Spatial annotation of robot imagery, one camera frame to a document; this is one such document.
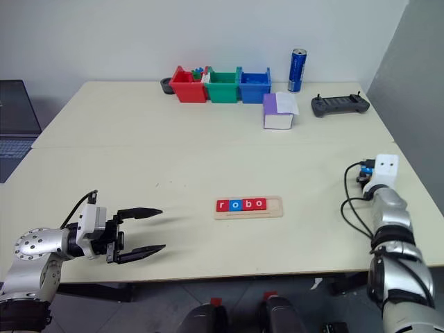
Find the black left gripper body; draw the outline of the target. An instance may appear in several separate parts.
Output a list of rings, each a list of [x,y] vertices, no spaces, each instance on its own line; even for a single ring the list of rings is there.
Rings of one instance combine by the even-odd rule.
[[[124,232],[119,226],[123,223],[123,212],[117,212],[105,224],[102,235],[91,242],[95,255],[105,255],[107,263],[122,264],[120,252],[124,249]]]

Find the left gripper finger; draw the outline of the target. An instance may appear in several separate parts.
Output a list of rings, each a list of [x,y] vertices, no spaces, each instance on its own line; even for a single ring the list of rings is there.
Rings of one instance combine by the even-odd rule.
[[[152,216],[162,214],[163,211],[155,208],[136,207],[119,210],[117,216],[119,220],[124,219],[147,219]]]
[[[160,252],[165,247],[166,246],[162,244],[162,245],[144,246],[141,248],[135,248],[129,253],[117,254],[117,256],[114,258],[114,262],[117,264],[127,264],[129,262],[135,262],[150,257],[151,255]]]

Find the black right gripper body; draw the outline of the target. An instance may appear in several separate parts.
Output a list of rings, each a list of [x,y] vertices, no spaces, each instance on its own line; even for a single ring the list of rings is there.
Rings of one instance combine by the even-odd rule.
[[[359,166],[360,166],[360,171],[359,175],[356,178],[356,182],[358,182],[360,185],[365,185],[370,181],[370,178],[373,174],[373,170],[375,168],[375,160],[367,159],[361,161],[359,163]]]

